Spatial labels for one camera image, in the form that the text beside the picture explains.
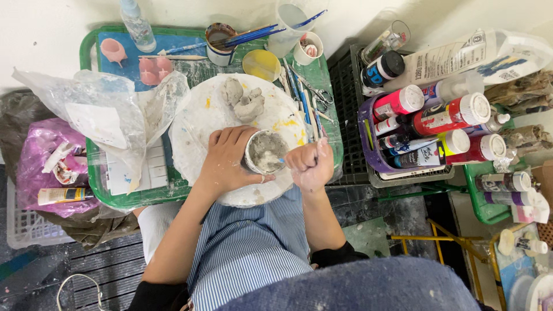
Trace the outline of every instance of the white wall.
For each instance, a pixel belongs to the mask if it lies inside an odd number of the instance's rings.
[[[196,29],[224,22],[246,30],[272,22],[275,7],[272,0],[138,3],[154,25]],[[521,32],[537,29],[553,42],[547,31],[553,25],[552,11],[550,0],[329,0],[328,13],[317,21],[314,31],[324,43],[327,58],[344,43],[368,43],[395,19],[411,28],[407,50],[438,45],[478,27]],[[71,77],[79,70],[82,38],[101,25],[119,22],[117,0],[4,0],[0,11],[4,47],[0,51],[0,94],[20,87],[11,78],[13,66]]]

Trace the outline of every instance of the pink plastic bag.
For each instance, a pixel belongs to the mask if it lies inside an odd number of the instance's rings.
[[[42,173],[44,163],[63,141],[85,148],[85,136],[60,118],[31,123],[29,134],[23,143],[17,165],[17,207],[26,210],[54,212],[61,217],[82,213],[98,206],[96,198],[87,201],[58,203],[39,206],[37,195],[40,188],[88,188],[88,174],[80,174],[70,185],[62,185],[54,173]]]

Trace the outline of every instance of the scissors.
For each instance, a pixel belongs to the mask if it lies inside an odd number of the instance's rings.
[[[304,83],[305,87],[310,89],[313,94],[317,95],[317,97],[320,99],[319,103],[323,106],[323,109],[320,109],[321,112],[326,112],[328,110],[328,106],[334,104],[334,97],[327,91],[323,89],[316,89],[312,87],[305,78],[300,75],[292,66],[289,66],[290,70],[295,73],[296,76],[298,76],[301,79],[301,82]]]

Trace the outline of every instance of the purple basket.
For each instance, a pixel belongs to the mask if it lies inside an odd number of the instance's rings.
[[[365,155],[365,160],[367,160],[367,164],[370,167],[372,167],[375,171],[386,173],[386,174],[414,172],[419,169],[438,167],[439,165],[402,169],[402,168],[393,168],[388,165],[388,163],[386,162],[386,159],[382,156],[382,153],[378,149],[378,137],[374,129],[374,121],[373,121],[374,102],[377,99],[382,98],[388,94],[390,94],[390,92],[384,92],[367,99],[361,105],[357,113],[357,123],[359,125],[359,134],[361,135],[361,143],[363,144],[363,154]],[[373,141],[374,150],[371,150],[371,147],[369,144],[369,135],[367,135],[365,122],[363,122],[364,120],[367,120],[369,123],[369,129],[371,131],[371,139]]]

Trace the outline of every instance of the gray clay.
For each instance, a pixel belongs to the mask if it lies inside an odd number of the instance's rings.
[[[235,78],[227,78],[227,81],[223,83],[221,88],[224,101],[228,105],[234,107],[239,101],[240,98],[244,95],[244,89],[240,82]]]
[[[263,113],[263,104],[265,104],[265,97],[261,95],[261,89],[256,88],[249,93],[248,97],[243,96],[240,103],[234,106],[234,114],[243,123],[252,122]]]
[[[279,161],[288,152],[288,145],[282,136],[272,134],[259,134],[252,140],[249,148],[249,156],[253,164],[262,172],[270,174],[284,167]]]

